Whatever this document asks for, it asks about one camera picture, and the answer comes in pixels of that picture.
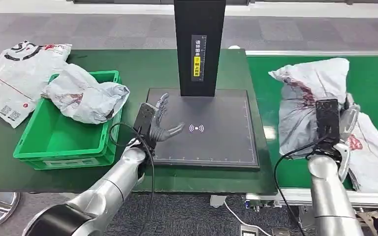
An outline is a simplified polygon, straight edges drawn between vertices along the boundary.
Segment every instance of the silver robotic arm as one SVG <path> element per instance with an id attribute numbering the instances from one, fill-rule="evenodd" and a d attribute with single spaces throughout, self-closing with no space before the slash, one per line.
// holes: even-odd
<path id="1" fill-rule="evenodd" d="M 156 142 L 180 132 L 184 124 L 160 128 L 166 112 L 168 94 L 156 106 L 143 103 L 134 123 L 140 138 L 132 139 L 119 161 L 92 187 L 74 199 L 38 213 L 27 225 L 23 236 L 102 236 L 135 185 L 144 179 L 143 164 Z"/>
<path id="2" fill-rule="evenodd" d="M 329 155 L 315 154 L 308 162 L 315 226 L 319 236 L 363 236 L 343 186 L 350 158 L 350 150 L 345 141 L 350 136 L 360 111 L 350 94 L 347 95 L 347 100 L 349 107 L 340 118 L 340 142 L 333 145 L 340 160 L 336 162 Z"/>

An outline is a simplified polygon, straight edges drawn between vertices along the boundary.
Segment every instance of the barcode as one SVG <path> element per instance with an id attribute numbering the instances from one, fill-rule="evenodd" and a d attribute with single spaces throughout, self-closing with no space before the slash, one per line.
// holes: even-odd
<path id="1" fill-rule="evenodd" d="M 8 118 L 11 119 L 12 121 L 15 121 L 16 119 L 18 119 L 18 117 L 19 117 L 20 115 L 21 115 L 20 113 L 18 113 L 18 112 L 16 112 L 16 111 L 13 111 L 13 112 L 11 113 L 11 115 L 8 116 Z"/>
<path id="2" fill-rule="evenodd" d="M 0 111 L 0 113 L 1 113 L 2 115 L 6 116 L 11 110 L 12 110 L 12 108 L 10 108 L 10 107 L 8 107 L 8 106 L 5 105 L 5 106 L 2 108 L 2 110 Z"/>

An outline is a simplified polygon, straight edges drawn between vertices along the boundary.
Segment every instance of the red print on bag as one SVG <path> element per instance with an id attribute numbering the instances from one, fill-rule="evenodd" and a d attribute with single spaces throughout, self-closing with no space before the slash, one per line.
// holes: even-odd
<path id="1" fill-rule="evenodd" d="M 49 50 L 49 49 L 53 49 L 55 47 L 54 44 L 49 44 L 49 45 L 44 45 L 44 50 Z"/>
<path id="2" fill-rule="evenodd" d="M 356 136 L 354 134 L 351 134 L 350 137 L 348 138 L 347 140 L 347 143 L 348 143 L 348 146 L 350 147 L 350 149 L 353 151 L 353 150 L 361 150 L 363 149 L 363 145 L 361 144 L 360 140 L 358 140 L 356 138 Z"/>
<path id="3" fill-rule="evenodd" d="M 288 82 L 288 80 L 284 80 L 284 82 L 289 84 L 293 88 L 299 88 L 303 92 L 302 105 L 304 108 L 315 105 L 314 94 L 312 94 L 312 90 L 304 83 L 300 81 Z"/>
<path id="4" fill-rule="evenodd" d="M 83 93 L 81 94 L 68 94 L 72 99 L 73 102 L 77 103 L 79 105 L 82 102 Z"/>

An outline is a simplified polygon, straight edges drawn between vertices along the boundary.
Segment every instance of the green plastic crate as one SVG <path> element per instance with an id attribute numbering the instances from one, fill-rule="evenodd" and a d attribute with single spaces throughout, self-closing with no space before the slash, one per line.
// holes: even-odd
<path id="1" fill-rule="evenodd" d="M 90 72 L 99 83 L 120 83 L 118 71 Z M 116 146 L 108 130 L 121 120 L 122 110 L 103 124 L 84 124 L 61 114 L 49 99 L 42 98 L 15 150 L 14 157 L 36 170 L 111 165 Z M 113 130 L 117 138 L 119 127 Z"/>

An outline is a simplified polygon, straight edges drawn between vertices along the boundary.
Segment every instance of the plastic bag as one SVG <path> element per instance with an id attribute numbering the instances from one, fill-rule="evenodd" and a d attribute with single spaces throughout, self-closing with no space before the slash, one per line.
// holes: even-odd
<path id="1" fill-rule="evenodd" d="M 359 114 L 347 144 L 351 150 L 349 173 L 354 189 L 378 193 L 378 130 L 368 115 Z"/>
<path id="2" fill-rule="evenodd" d="M 71 45 L 24 41 L 0 55 L 0 117 L 17 127 L 40 99 L 51 75 L 66 65 Z"/>
<path id="3" fill-rule="evenodd" d="M 284 83 L 279 109 L 280 154 L 300 148 L 317 139 L 315 102 L 326 97 L 346 101 L 349 62 L 343 58 L 287 65 L 269 72 Z M 303 157 L 312 148 L 297 152 Z"/>
<path id="4" fill-rule="evenodd" d="M 99 124 L 120 111 L 129 90 L 113 82 L 100 84 L 83 68 L 69 64 L 41 95 L 50 98 L 64 116 L 82 123 Z"/>

